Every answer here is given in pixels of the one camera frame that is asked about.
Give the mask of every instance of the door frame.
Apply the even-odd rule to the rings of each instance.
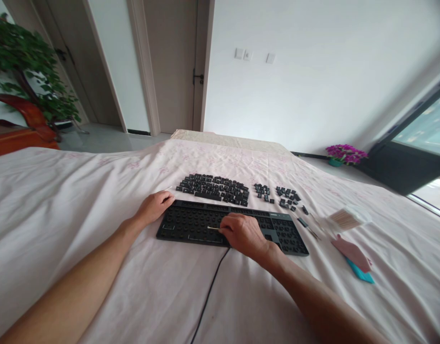
[[[129,18],[132,27],[132,35],[134,39],[134,47],[137,54],[137,63],[139,65],[140,78],[142,82],[143,96],[145,98],[145,106],[147,108],[150,133],[152,136],[156,136],[161,132],[161,129],[159,124],[158,105],[156,102],[156,90],[154,87],[152,59],[150,57],[150,44],[148,41],[147,25],[145,20],[145,9],[143,7],[143,0],[127,0],[127,3]],[[200,131],[204,131],[204,115],[206,109],[206,94],[209,80],[210,44],[212,41],[214,6],[215,0],[210,0]]]

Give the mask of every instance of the wall switch panel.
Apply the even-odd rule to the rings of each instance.
[[[234,58],[242,60],[243,56],[244,56],[244,49],[236,48],[236,55],[234,56]]]
[[[270,63],[270,64],[273,63],[275,57],[276,57],[276,54],[269,53],[268,58],[266,59],[266,63]]]
[[[245,54],[244,54],[244,60],[246,60],[246,61],[252,60],[252,54],[253,54],[252,51],[246,49]]]

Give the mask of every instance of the purple flower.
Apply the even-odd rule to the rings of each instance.
[[[325,150],[327,151],[329,157],[332,157],[338,161],[346,161],[348,164],[357,164],[362,158],[368,157],[368,154],[364,151],[358,150],[357,148],[348,144],[330,146]]]

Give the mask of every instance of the hand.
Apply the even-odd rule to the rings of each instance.
[[[264,238],[257,220],[251,216],[230,213],[222,219],[219,232],[228,239],[233,248],[256,262],[266,255],[270,247],[270,242]]]
[[[153,193],[144,199],[132,220],[143,228],[156,221],[175,199],[169,191]]]

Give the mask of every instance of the bed sheet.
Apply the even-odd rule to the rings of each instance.
[[[392,343],[440,343],[440,218],[383,188],[331,176],[297,157],[168,140],[142,151],[91,154],[27,148],[0,157],[0,336],[150,193],[190,173],[293,188],[322,225],[344,204],[373,221],[343,237],[373,262],[354,276],[327,238],[297,225],[310,255],[290,256]],[[220,202],[175,192],[177,199]],[[249,208],[282,212],[252,192]],[[311,227],[319,236],[317,224]],[[161,241],[161,220],[138,237],[81,343],[189,343],[223,247]],[[315,343],[285,289],[231,250],[196,343]]]
[[[283,145],[277,142],[238,138],[234,136],[217,135],[212,132],[199,132],[193,130],[177,129],[171,139],[188,140],[193,142],[211,143],[220,146],[261,151],[271,154],[292,155]]]

